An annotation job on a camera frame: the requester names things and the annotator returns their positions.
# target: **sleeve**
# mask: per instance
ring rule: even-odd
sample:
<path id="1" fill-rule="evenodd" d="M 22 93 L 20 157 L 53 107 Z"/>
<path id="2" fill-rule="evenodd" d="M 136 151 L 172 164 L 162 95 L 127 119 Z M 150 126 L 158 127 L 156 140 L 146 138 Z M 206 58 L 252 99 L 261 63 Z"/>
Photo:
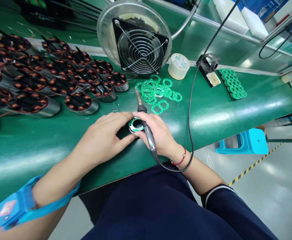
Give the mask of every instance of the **sleeve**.
<path id="1" fill-rule="evenodd" d="M 277 239 L 229 186 L 221 184 L 201 197 L 203 207 L 227 222 L 243 239 Z"/>

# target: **left hand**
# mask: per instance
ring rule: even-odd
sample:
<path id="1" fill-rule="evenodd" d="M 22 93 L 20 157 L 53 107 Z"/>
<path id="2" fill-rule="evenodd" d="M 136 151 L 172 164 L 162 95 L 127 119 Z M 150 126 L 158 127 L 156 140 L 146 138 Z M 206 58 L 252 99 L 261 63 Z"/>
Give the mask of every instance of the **left hand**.
<path id="1" fill-rule="evenodd" d="M 133 134 L 121 140 L 116 136 L 118 130 L 133 117 L 130 112 L 102 116 L 88 128 L 69 157 L 90 169 L 113 158 L 137 138 Z"/>

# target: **tape roll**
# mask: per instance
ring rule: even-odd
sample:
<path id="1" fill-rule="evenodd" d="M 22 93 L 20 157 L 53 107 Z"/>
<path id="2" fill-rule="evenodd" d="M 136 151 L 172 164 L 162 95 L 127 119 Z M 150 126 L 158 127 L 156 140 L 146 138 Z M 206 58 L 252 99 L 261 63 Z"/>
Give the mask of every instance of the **tape roll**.
<path id="1" fill-rule="evenodd" d="M 182 80 L 190 68 L 189 60 L 180 53 L 174 53 L 171 56 L 171 62 L 168 67 L 168 73 L 176 80 Z"/>

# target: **blue plastic stool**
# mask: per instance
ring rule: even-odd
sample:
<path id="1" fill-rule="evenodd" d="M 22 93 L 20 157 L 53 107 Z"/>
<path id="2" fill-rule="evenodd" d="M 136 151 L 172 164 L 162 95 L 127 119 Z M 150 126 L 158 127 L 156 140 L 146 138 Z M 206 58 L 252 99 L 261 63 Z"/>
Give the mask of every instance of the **blue plastic stool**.
<path id="1" fill-rule="evenodd" d="M 266 136 L 261 129 L 252 128 L 237 134 L 238 148 L 226 148 L 225 140 L 216 149 L 219 154 L 267 154 L 269 152 Z"/>

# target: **dark blue uniform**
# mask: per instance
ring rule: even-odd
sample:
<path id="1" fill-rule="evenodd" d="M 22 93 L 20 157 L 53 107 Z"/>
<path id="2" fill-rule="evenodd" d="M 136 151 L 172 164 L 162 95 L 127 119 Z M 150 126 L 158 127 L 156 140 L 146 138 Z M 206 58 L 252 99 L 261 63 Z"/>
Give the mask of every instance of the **dark blue uniform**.
<path id="1" fill-rule="evenodd" d="M 203 207 L 182 174 L 154 167 L 118 184 L 82 240 L 277 239 L 227 185 L 201 200 Z"/>

